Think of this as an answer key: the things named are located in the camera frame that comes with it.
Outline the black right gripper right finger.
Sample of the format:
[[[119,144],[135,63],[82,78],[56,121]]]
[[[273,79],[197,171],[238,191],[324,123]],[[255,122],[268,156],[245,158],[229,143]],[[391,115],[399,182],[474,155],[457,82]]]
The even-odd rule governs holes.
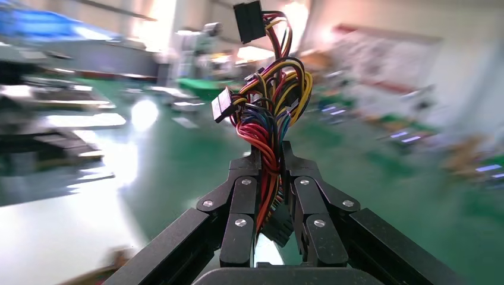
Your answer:
[[[335,284],[462,284],[463,279],[282,143],[285,204],[310,277]]]

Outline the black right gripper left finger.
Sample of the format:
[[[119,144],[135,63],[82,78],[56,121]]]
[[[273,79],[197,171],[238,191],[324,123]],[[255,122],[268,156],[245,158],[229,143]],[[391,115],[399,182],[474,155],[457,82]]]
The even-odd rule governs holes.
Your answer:
[[[230,162],[226,181],[185,211],[105,284],[207,284],[227,268],[254,266],[261,200],[258,150]]]

